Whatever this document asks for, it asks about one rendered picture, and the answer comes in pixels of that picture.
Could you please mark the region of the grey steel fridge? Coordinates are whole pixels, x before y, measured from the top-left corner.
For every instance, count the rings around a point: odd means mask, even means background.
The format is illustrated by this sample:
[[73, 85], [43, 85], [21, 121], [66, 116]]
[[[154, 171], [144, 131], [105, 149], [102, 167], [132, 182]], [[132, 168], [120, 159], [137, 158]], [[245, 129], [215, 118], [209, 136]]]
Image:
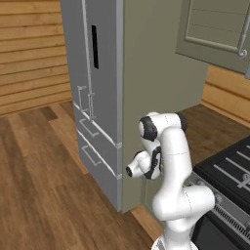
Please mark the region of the grey steel fridge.
[[122, 206], [123, 0], [61, 0], [79, 156]]

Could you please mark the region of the tall olive cupboard panel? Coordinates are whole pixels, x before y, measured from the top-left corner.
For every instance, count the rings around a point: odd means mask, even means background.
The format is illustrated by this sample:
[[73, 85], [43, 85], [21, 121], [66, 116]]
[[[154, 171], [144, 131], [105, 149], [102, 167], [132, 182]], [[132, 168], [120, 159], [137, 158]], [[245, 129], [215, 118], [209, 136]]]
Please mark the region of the tall olive cupboard panel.
[[142, 148], [139, 120], [200, 103], [208, 64], [176, 53], [182, 0], [124, 0], [123, 163]]

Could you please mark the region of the olive base cupboard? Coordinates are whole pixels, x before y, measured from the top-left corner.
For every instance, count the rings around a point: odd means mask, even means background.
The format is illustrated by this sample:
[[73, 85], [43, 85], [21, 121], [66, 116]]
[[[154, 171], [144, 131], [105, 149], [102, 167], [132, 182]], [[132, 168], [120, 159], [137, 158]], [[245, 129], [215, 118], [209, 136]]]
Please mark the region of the olive base cupboard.
[[146, 178], [143, 178], [141, 202], [147, 209], [148, 213], [156, 220], [156, 222], [160, 224], [162, 227], [164, 227], [164, 224], [161, 221], [159, 221], [152, 212], [152, 199], [161, 188], [162, 182], [163, 182], [162, 176], [159, 176], [155, 180], [148, 180]]

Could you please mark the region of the black and steel stove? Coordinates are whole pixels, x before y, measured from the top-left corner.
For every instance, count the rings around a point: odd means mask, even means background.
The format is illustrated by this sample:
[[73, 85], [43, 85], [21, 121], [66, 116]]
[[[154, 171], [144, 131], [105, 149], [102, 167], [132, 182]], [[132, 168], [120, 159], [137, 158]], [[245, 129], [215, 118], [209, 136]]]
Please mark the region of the black and steel stove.
[[199, 250], [250, 250], [250, 136], [196, 164], [187, 184], [197, 180], [223, 202], [198, 220], [191, 241]]

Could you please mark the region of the olive wall cupboard door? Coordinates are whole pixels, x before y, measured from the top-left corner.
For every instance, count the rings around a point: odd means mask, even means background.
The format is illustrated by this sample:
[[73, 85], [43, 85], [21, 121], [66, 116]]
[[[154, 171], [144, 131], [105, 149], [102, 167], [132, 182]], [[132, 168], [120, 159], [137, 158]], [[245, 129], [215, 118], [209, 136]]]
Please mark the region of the olive wall cupboard door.
[[250, 63], [250, 24], [241, 60], [237, 45], [250, 0], [183, 0], [176, 52], [245, 73]]

